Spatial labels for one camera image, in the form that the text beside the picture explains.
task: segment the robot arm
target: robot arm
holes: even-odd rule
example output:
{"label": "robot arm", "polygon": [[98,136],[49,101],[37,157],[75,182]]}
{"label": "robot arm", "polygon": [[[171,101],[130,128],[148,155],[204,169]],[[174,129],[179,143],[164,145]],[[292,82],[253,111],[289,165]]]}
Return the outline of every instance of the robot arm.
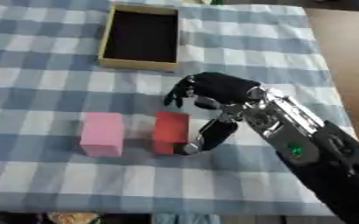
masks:
{"label": "robot arm", "polygon": [[276,89],[221,73],[187,76],[165,105],[196,97],[203,109],[221,114],[200,130],[183,154],[212,150],[246,121],[319,200],[348,224],[359,224],[359,143],[329,121]]}

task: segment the wooden tray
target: wooden tray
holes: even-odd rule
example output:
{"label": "wooden tray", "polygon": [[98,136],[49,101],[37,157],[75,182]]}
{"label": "wooden tray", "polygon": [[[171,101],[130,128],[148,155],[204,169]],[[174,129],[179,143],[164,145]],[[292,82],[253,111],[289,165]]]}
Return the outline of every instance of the wooden tray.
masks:
{"label": "wooden tray", "polygon": [[178,36],[178,11],[174,8],[113,4],[99,50],[99,64],[173,71]]}

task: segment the checkered tablecloth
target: checkered tablecloth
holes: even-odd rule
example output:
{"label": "checkered tablecloth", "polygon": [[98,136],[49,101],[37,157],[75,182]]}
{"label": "checkered tablecloth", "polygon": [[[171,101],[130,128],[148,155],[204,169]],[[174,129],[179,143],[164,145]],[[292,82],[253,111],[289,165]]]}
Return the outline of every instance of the checkered tablecloth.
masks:
{"label": "checkered tablecloth", "polygon": [[[345,130],[351,124],[301,8],[179,7],[176,73],[97,66],[105,0],[0,0],[0,210],[329,214],[245,123],[211,152],[151,152],[154,114],[176,81],[222,72],[280,88]],[[86,157],[86,112],[122,113],[119,158]],[[186,102],[197,130],[216,113]]]}

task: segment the tablecloth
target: tablecloth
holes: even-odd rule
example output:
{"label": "tablecloth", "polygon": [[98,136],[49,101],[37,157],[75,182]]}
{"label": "tablecloth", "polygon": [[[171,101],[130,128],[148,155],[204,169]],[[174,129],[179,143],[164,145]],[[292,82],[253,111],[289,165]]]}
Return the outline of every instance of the tablecloth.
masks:
{"label": "tablecloth", "polygon": [[[132,3],[178,7],[175,73],[97,65],[107,1],[0,0],[0,210],[330,214],[245,123],[207,153],[151,151],[156,111],[189,113],[193,131],[216,116],[162,105],[176,81],[204,71],[279,88],[353,133],[303,9]],[[91,111],[123,114],[122,157],[82,152]]]}

